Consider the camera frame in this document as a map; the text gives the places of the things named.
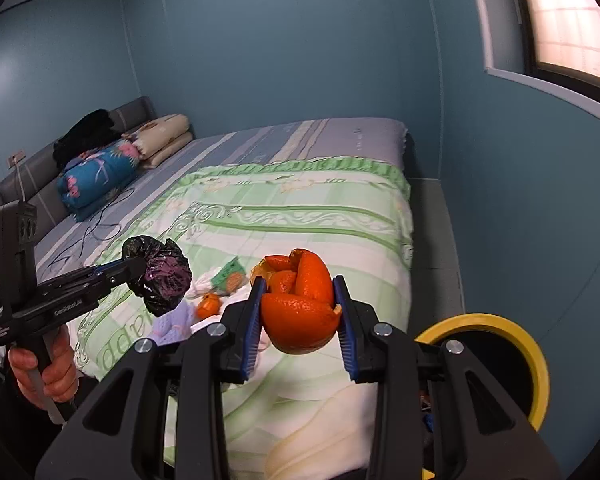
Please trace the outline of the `person's left hand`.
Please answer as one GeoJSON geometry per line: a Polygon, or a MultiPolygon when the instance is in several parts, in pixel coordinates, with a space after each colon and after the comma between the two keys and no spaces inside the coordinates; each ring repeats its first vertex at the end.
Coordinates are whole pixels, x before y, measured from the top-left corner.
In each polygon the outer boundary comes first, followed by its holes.
{"type": "MultiPolygon", "coordinates": [[[[63,325],[52,344],[53,359],[42,370],[43,393],[57,403],[71,401],[78,391],[78,370],[74,362],[74,351],[70,346],[68,327],[63,325]]],[[[38,369],[33,352],[23,348],[11,348],[8,352],[9,365],[15,375],[18,388],[26,399],[37,408],[44,408],[43,399],[36,393],[29,373],[38,369]]]]}

